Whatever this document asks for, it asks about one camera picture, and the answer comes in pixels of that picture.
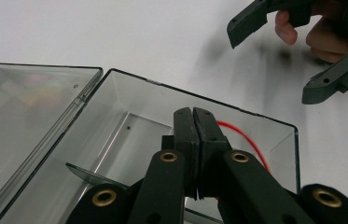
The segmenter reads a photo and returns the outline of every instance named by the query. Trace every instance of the clear plastic piece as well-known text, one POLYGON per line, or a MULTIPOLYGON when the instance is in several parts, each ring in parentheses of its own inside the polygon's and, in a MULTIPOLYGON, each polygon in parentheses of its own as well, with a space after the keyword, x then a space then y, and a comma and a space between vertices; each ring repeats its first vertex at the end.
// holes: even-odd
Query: clear plastic piece
POLYGON ((100 68, 0 63, 0 213, 50 152, 100 68))
MULTIPOLYGON (((272 175, 299 189, 296 127, 111 70, 43 166, 8 209, 1 223, 64 223, 91 188, 65 166, 70 162, 125 185, 143 178, 161 136, 173 133, 175 110, 200 107, 244 130, 258 144, 272 175)), ((234 148, 254 153, 236 133, 222 129, 234 148)), ((186 199, 185 223, 222 223, 215 199, 186 199)))

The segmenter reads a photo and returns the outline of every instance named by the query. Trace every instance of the red cable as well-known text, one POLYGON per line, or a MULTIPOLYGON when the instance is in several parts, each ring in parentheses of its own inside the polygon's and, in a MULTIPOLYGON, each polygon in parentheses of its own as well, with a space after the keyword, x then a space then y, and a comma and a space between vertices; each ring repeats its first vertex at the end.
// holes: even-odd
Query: red cable
POLYGON ((256 153, 258 154, 258 157, 261 160, 261 163, 263 164, 264 168, 266 168, 267 172, 271 173, 270 167, 267 164, 266 159, 264 158, 263 154, 261 154, 260 149, 258 148, 256 143, 248 135, 246 135, 241 129, 239 129, 239 128, 235 127, 234 125, 227 123, 225 121, 218 120, 217 124, 220 126, 232 129, 233 131, 235 131, 239 135, 242 135, 246 139, 246 141, 250 144, 250 146, 256 151, 256 153))

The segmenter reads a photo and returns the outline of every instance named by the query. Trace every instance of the white table surface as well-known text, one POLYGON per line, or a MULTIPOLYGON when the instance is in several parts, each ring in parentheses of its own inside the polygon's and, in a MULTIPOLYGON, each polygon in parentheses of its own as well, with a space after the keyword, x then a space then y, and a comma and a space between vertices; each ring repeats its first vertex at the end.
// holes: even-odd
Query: white table surface
POLYGON ((348 196, 348 92, 301 104, 305 83, 326 68, 305 45, 311 25, 288 47, 272 13, 231 49, 227 24, 250 2, 0 1, 0 63, 118 68, 294 124, 301 185, 348 196))

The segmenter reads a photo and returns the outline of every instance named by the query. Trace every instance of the finger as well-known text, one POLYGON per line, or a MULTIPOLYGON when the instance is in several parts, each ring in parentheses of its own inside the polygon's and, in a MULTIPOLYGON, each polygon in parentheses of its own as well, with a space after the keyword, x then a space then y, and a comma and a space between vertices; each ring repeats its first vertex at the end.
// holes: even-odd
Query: finger
POLYGON ((296 43, 298 38, 297 31, 293 28, 290 23, 285 25, 275 26, 275 33, 285 42, 287 45, 293 45, 296 43))
POLYGON ((339 54, 348 53, 348 38, 336 35, 331 22, 326 18, 322 18, 308 33, 306 43, 314 49, 339 54))
POLYGON ((281 10, 276 13, 275 25, 282 26, 289 22, 289 11, 281 10))
POLYGON ((332 52, 327 52, 321 49, 314 49, 314 48, 311 48, 311 53, 328 63, 336 63, 345 56, 345 54, 332 53, 332 52))
POLYGON ((313 16, 321 15, 337 21, 342 17, 344 6, 336 0, 316 0, 313 3, 313 16))

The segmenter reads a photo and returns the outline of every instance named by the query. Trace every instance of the hole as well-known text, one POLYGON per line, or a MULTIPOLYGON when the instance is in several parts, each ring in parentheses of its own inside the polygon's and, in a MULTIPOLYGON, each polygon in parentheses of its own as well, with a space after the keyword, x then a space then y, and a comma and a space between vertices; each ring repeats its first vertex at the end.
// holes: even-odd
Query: hole
POLYGON ((157 213, 152 213, 147 216, 146 222, 149 224, 158 224, 161 222, 161 216, 157 213))
POLYGON ((112 189, 102 189, 94 194, 92 203, 98 207, 108 206, 116 200, 117 194, 112 189))
POLYGON ((160 159, 162 161, 176 161, 177 155, 174 154, 173 152, 165 152, 161 154, 160 159))
POLYGON ((246 155, 244 155, 243 153, 240 152, 234 152, 231 155, 231 158, 235 161, 238 162, 247 162, 249 161, 249 157, 247 157, 246 155))
POLYGON ((315 189, 313 191, 314 198, 329 207, 341 207, 342 201, 339 197, 337 197, 335 194, 330 193, 327 190, 324 189, 315 189))
POLYGON ((283 216, 282 216, 282 221, 283 221, 283 223, 285 223, 285 224, 296 224, 296 223, 297 223, 296 219, 293 218, 293 217, 290 216, 290 215, 283 215, 283 216))

